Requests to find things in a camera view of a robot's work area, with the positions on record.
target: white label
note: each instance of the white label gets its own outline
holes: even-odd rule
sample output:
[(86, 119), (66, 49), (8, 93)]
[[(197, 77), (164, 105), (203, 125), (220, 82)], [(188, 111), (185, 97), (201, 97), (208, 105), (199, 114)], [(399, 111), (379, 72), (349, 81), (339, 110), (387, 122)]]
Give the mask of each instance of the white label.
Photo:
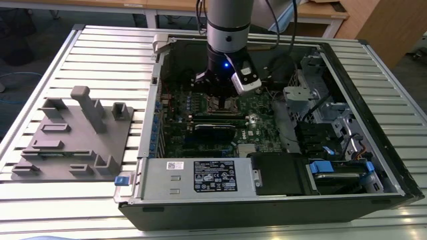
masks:
[(243, 75), (249, 75), (252, 71), (251, 71), (251, 68), (247, 67), (247, 68), (241, 69), (240, 72)]
[(165, 164), (167, 170), (184, 170), (184, 162), (183, 161), (168, 161)]
[(339, 16), (339, 15), (332, 15), (331, 18), (333, 18), (333, 19), (345, 19), (347, 17), (345, 16)]
[(143, 4), (123, 4), (125, 7), (135, 7), (135, 8), (141, 8), (143, 7)]

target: metal frame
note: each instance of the metal frame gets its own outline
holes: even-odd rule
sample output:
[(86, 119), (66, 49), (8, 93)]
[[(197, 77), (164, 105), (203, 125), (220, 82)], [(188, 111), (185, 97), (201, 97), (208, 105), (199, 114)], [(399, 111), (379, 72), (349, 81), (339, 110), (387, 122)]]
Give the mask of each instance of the metal frame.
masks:
[[(65, 89), (76, 84), (88, 84), (100, 89), (91, 93), (95, 98), (101, 98), (104, 106), (112, 102), (111, 99), (120, 99), (136, 109), (121, 166), (123, 171), (136, 170), (139, 134), (144, 126), (155, 64), (151, 58), (152, 41), (157, 33), (197, 35), (196, 31), (107, 26), (85, 26), (82, 31), (70, 32), (0, 145), (0, 239), (34, 236), (74, 239), (224, 239), (225, 235), (227, 239), (284, 240), (291, 235), (296, 240), (312, 237), (339, 240), (343, 233), (348, 240), (377, 237), (389, 240), (424, 239), (425, 199), (407, 207), (373, 212), (348, 223), (141, 232), (117, 210), (111, 182), (8, 182), (12, 166), (20, 159), (20, 151), (14, 147), (28, 144), (26, 139), (30, 139), (38, 126), (37, 121), (42, 118), (37, 111), (42, 98), (64, 97)], [(255, 39), (275, 42), (273, 35), (251, 34), (249, 41)], [(288, 41), (291, 37), (281, 36), (281, 39)], [(331, 45), (407, 169), (427, 193), (427, 118), (419, 113), (419, 106), (404, 94), (404, 89), (396, 87), (399, 82), (387, 73), (387, 67), (356, 40), (297, 37), (296, 41), (327, 42)], [(115, 75), (117, 69), (121, 69), (120, 75)], [(120, 193), (129, 196), (132, 191), (129, 187), (123, 187)]]
[[(195, 17), (193, 11), (181, 10), (163, 10), (148, 9), (137, 7), (105, 7), (105, 6), (86, 6), (86, 5), (70, 5), (70, 4), (52, 4), (38, 2), (22, 2), (22, 1), (0, 1), (0, 7), (4, 8), (20, 8), (20, 9), (45, 9), (45, 10), (62, 10), (62, 11), (81, 11), (81, 12), (100, 12), (100, 13), (121, 13), (121, 14), (144, 14), (147, 19), (147, 27), (149, 29), (159, 28), (157, 16), (188, 16)], [(325, 24), (327, 28), (323, 33), (323, 38), (333, 38), (339, 28), (343, 24), (341, 18), (315, 18), (315, 17), (299, 17), (300, 23)]]
[[(329, 69), (332, 69), (332, 65), (331, 65), (329, 61), (327, 61), (325, 54), (324, 54), (324, 53), (320, 53), (320, 56), (321, 56), (321, 58), (323, 58), (323, 60), (324, 60), (324, 63), (325, 63), (325, 65), (327, 65), (327, 67), (328, 67)], [(359, 114), (359, 112), (357, 112), (356, 109), (355, 109), (355, 104), (353, 104), (352, 100), (349, 99), (348, 94), (345, 93), (343, 84), (340, 83), (340, 81), (337, 81), (337, 75), (336, 75), (336, 73), (335, 73), (333, 71), (331, 71), (331, 74), (332, 74), (332, 76), (333, 76), (333, 78), (335, 78), (335, 81), (336, 81), (339, 90), (340, 90), (340, 92), (343, 93), (343, 96), (344, 96), (344, 98), (345, 98), (345, 101), (347, 101), (347, 104), (348, 104), (348, 106), (349, 106), (351, 112), (352, 112), (352, 114), (353, 114), (353, 116), (355, 116), (356, 122), (359, 123), (359, 126), (360, 126), (360, 128), (361, 128), (363, 135), (364, 135), (365, 138), (367, 138), (367, 141), (368, 141), (368, 143), (369, 143), (369, 146), (371, 146), (371, 148), (372, 148), (372, 151), (373, 151), (373, 153), (375, 153), (375, 156), (376, 156), (376, 158), (377, 158), (377, 160), (379, 160), (379, 163), (380, 163), (384, 171), (387, 172), (387, 175), (388, 175), (388, 178), (389, 178), (389, 180), (391, 180), (392, 186), (395, 187), (396, 192), (397, 192), (400, 195), (404, 195), (404, 191), (401, 190), (401, 187), (400, 187), (400, 185), (397, 184), (397, 180), (396, 180), (396, 178), (395, 178), (395, 175), (391, 174), (392, 171), (391, 171), (391, 169), (389, 169), (389, 167), (388, 167), (388, 165), (387, 165), (387, 163), (385, 163), (385, 160), (384, 160), (384, 157), (383, 157), (383, 155), (381, 155), (381, 153), (380, 153), (379, 147), (376, 146), (376, 144), (375, 144), (375, 142), (373, 142), (371, 133), (369, 133), (369, 131), (368, 131), (368, 129), (367, 129), (367, 126), (365, 126), (365, 124), (364, 124), (364, 121), (361, 120), (360, 114)]]

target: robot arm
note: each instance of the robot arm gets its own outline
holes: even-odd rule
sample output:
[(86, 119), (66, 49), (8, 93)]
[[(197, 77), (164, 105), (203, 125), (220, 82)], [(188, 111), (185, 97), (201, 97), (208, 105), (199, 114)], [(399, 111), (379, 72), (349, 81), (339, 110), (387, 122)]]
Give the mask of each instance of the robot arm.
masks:
[(196, 83), (208, 84), (207, 92), (215, 97), (241, 95), (261, 86), (247, 51), (252, 7), (253, 0), (208, 2), (208, 63)]

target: capacitor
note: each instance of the capacitor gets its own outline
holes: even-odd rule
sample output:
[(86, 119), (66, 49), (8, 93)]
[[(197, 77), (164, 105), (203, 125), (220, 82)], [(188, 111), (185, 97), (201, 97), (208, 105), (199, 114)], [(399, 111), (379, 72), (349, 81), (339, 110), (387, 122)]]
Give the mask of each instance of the capacitor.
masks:
[(261, 95), (263, 94), (263, 88), (259, 87), (256, 90), (255, 90), (255, 94), (256, 95)]

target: gray plastic base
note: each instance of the gray plastic base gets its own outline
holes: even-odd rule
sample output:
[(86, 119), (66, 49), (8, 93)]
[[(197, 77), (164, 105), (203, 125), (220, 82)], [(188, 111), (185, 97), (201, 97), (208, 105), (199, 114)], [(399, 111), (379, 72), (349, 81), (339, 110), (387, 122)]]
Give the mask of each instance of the gray plastic base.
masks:
[[(54, 104), (61, 102), (60, 99), (53, 101)], [(132, 107), (125, 107), (123, 103), (117, 105), (123, 107), (121, 110), (127, 109), (127, 117), (117, 118), (117, 110), (112, 111), (117, 106), (104, 107), (103, 133), (96, 133), (80, 106), (56, 108), (60, 117), (44, 117), (29, 146), (22, 151), (22, 158), (13, 167), (12, 179), (112, 181), (120, 172), (133, 115)]]

